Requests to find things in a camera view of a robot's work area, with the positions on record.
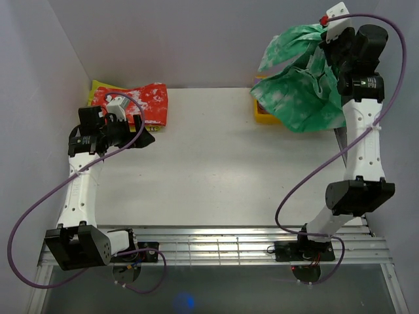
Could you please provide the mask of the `green tie-dye trousers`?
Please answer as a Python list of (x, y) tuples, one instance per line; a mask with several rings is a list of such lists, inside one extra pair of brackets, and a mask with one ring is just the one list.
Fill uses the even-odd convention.
[(258, 70), (265, 72), (283, 62), (288, 64), (250, 91), (265, 111), (295, 133), (346, 125), (334, 69), (319, 47), (325, 32), (319, 24), (308, 24), (274, 36)]

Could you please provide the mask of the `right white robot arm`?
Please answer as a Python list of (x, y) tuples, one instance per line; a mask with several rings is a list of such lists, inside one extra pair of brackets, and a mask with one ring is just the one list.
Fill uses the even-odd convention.
[(395, 194), (380, 160), (380, 129), (374, 124), (384, 100), (384, 80), (376, 72), (388, 40), (387, 31), (371, 24), (346, 28), (335, 40), (322, 42), (327, 63), (337, 77), (346, 121), (344, 178), (325, 191), (325, 207), (302, 227), (297, 255), (310, 260), (331, 250), (331, 238), (347, 222), (372, 213)]

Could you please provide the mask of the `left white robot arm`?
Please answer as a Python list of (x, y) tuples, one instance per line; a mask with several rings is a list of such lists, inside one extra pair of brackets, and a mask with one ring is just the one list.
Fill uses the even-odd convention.
[(134, 115), (131, 131), (125, 105), (108, 104), (79, 109), (79, 125), (69, 135), (69, 173), (64, 208), (54, 229), (47, 230), (45, 243), (61, 269), (77, 270), (106, 266), (119, 255), (134, 260), (139, 253), (133, 231), (121, 229), (104, 233), (96, 223), (96, 192), (103, 157), (111, 147), (144, 148), (154, 137), (141, 128), (140, 115)]

